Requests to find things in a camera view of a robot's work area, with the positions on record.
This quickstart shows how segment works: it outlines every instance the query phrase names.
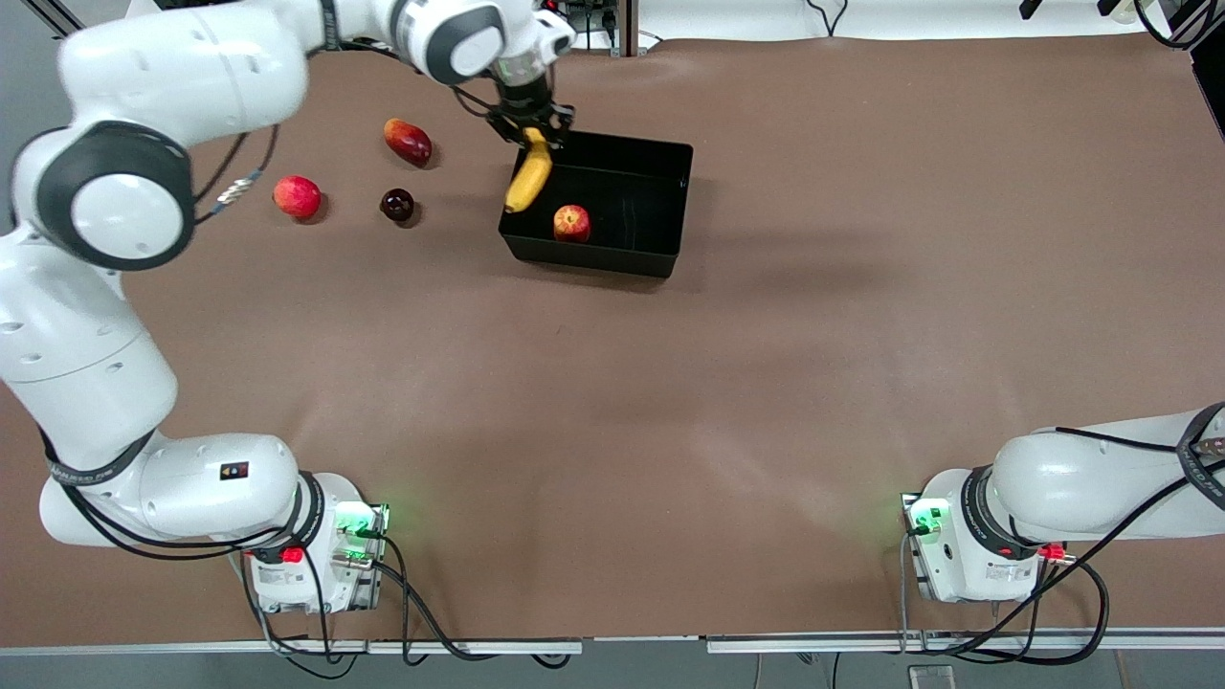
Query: yellow banana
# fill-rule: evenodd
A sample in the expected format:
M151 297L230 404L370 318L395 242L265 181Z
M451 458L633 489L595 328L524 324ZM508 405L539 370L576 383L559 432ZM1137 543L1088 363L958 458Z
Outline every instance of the yellow banana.
M549 142L544 135L534 126L523 128L523 136L528 140L528 154L523 159L523 167L511 180L511 186L506 190L506 212L518 213L526 211L535 201L544 189L544 183L549 181L549 173L552 172L552 157L549 154Z

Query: black box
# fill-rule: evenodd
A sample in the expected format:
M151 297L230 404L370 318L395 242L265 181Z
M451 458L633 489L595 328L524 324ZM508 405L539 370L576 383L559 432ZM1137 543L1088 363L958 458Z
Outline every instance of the black box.
M668 277L681 250L692 164L687 143L573 131L552 152L540 196L523 212L502 213L497 232L521 261ZM568 204L592 217L586 244L552 238L552 216Z

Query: brown tabletop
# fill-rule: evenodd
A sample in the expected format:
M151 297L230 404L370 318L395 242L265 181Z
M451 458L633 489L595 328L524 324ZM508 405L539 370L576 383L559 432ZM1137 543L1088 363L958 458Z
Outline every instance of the brown tabletop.
M454 636L893 629L899 493L1038 427L1223 396L1225 145L1187 55L1148 37L562 60L581 129L695 147L666 282L516 261L513 147L392 60L311 69L256 191L126 286L179 375L167 434L278 434L390 503ZM435 169L387 150L391 116ZM274 208L284 174L325 219ZM392 186L415 227L379 213ZM7 392L0 418L0 644L257 636L224 561L53 542L33 427ZM1219 625L1196 591L1225 585L1220 546L1111 547L1112 624ZM1090 624L1084 588L1055 600L1045 625ZM396 603L338 634L394 636Z

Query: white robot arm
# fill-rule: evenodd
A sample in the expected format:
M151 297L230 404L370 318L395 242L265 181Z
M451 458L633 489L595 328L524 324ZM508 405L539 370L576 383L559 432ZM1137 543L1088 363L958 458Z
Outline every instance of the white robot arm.
M907 506L920 590L940 601L1024 600L1038 549L1098 541L1175 482L1118 538L1225 533L1210 466L1225 446L1225 405L1198 412L1044 428L1005 444L993 465L938 473Z
M359 591L370 544L345 526L379 528L386 515L339 476L299 472L277 438L158 433L176 381L119 282L187 246L186 150L290 116L306 56L359 37L443 85L489 71L506 116L533 121L554 114L545 72L575 33L530 0L246 0L64 42L72 123L22 150L16 227L0 235L0 378L44 434L39 509L54 538L240 543L258 554L266 609L316 609L316 576L326 611L372 604Z

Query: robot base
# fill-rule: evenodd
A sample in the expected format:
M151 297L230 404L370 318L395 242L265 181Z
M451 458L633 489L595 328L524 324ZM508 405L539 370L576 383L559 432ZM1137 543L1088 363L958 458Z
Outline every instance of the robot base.
M964 468L943 471L921 495L903 499L907 528L933 528L913 538L919 591L947 603L1022 601L1034 590L1039 557L1009 560L975 541L962 514L962 484L969 476Z
M323 489L323 514L315 539L306 547L309 558L278 564L249 558L258 606L266 613L296 609L314 614L318 612L322 592L325 613L374 609L379 603L380 573L372 569L372 563L382 558L383 541L349 531L356 526L386 533L387 506L363 503L356 487L344 477L314 476Z

